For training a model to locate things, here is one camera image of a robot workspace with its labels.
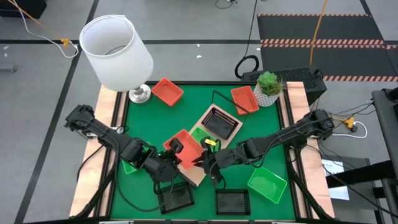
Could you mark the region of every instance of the paper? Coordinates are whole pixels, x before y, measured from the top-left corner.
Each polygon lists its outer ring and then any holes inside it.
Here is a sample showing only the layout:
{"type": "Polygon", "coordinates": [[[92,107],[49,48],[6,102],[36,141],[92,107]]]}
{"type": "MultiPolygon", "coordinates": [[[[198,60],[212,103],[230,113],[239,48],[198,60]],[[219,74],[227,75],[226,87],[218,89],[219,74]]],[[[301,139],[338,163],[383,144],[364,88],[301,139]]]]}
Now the paper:
{"type": "MultiPolygon", "coordinates": [[[[322,164],[332,174],[338,174],[344,172],[344,167],[342,162],[322,159],[322,164]]],[[[323,171],[325,172],[325,176],[330,175],[330,173],[328,173],[325,169],[323,171]]],[[[340,199],[340,200],[349,200],[347,187],[335,187],[329,189],[329,194],[331,198],[340,199]]]]}

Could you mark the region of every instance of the lamp base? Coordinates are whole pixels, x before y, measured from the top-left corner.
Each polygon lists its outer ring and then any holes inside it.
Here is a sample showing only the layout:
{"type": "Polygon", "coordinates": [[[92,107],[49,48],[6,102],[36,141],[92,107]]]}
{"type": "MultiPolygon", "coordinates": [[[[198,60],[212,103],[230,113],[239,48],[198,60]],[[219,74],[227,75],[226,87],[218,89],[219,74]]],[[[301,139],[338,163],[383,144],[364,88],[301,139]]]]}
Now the lamp base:
{"type": "Polygon", "coordinates": [[[135,103],[145,103],[150,98],[150,88],[142,84],[140,87],[130,90],[129,97],[135,103]]]}

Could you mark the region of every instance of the red bowl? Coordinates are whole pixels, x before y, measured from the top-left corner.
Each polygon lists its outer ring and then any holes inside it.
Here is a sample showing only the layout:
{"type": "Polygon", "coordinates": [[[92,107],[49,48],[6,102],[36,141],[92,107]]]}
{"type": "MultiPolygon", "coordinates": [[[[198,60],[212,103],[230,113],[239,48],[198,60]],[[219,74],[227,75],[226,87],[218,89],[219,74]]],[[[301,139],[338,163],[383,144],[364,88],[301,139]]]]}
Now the red bowl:
{"type": "MultiPolygon", "coordinates": [[[[257,104],[256,97],[253,94],[250,86],[239,87],[231,90],[232,99],[234,102],[246,109],[249,113],[253,113],[259,110],[259,105],[257,104]]],[[[246,114],[244,110],[236,107],[238,114],[246,114]]]]}
{"type": "Polygon", "coordinates": [[[194,140],[194,138],[188,133],[188,131],[183,129],[163,144],[166,150],[170,150],[169,144],[173,138],[178,139],[184,146],[182,151],[176,154],[177,158],[181,159],[180,164],[185,169],[191,169],[194,165],[192,161],[198,159],[201,156],[203,152],[202,147],[199,145],[199,143],[196,142],[196,140],[194,140]]]}
{"type": "Polygon", "coordinates": [[[161,79],[161,81],[152,88],[152,92],[169,106],[173,106],[184,93],[182,89],[166,78],[161,79]]]}

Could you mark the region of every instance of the green tabletop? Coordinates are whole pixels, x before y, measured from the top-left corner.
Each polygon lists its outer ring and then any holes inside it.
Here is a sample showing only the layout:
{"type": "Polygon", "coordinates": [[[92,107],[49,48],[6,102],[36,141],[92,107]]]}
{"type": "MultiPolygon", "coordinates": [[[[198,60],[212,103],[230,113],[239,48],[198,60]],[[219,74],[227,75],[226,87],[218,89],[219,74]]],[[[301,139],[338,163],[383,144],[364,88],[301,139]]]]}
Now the green tabletop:
{"type": "MultiPolygon", "coordinates": [[[[181,129],[191,130],[202,114],[211,105],[213,90],[217,90],[228,98],[231,89],[241,86],[228,85],[180,85],[184,94],[173,106],[167,106],[163,101],[153,96],[146,105],[129,104],[126,125],[130,127],[128,134],[139,137],[164,150],[163,143],[181,129]]],[[[215,95],[214,103],[244,121],[245,115],[238,115],[234,105],[220,96],[215,95]]],[[[236,147],[236,143],[248,138],[267,136],[280,129],[276,104],[260,108],[249,114],[242,128],[235,135],[228,147],[236,147]]],[[[286,181],[289,181],[285,163],[283,147],[277,146],[267,154],[264,167],[286,181]]],[[[190,219],[190,220],[294,220],[293,201],[290,189],[287,187],[279,204],[274,204],[261,194],[247,186],[254,168],[239,165],[221,170],[226,179],[227,189],[248,189],[250,197],[251,215],[248,216],[221,216],[216,215],[215,189],[209,177],[193,191],[195,205],[171,212],[165,215],[160,210],[150,213],[139,212],[131,208],[120,197],[117,190],[114,193],[111,218],[120,219],[190,219]]],[[[124,195],[140,208],[150,209],[159,205],[153,193],[153,182],[143,171],[125,174],[122,164],[119,169],[119,183],[124,195]]]]}

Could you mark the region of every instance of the succulent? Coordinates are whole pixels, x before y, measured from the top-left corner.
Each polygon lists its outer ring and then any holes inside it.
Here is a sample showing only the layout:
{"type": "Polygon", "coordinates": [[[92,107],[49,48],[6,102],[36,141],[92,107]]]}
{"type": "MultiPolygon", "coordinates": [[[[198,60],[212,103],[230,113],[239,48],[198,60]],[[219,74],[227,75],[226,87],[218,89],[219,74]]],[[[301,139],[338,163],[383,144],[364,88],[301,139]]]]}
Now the succulent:
{"type": "Polygon", "coordinates": [[[282,91],[282,81],[278,80],[278,77],[274,73],[265,72],[259,76],[257,82],[261,87],[262,93],[267,96],[274,96],[282,91]]]}

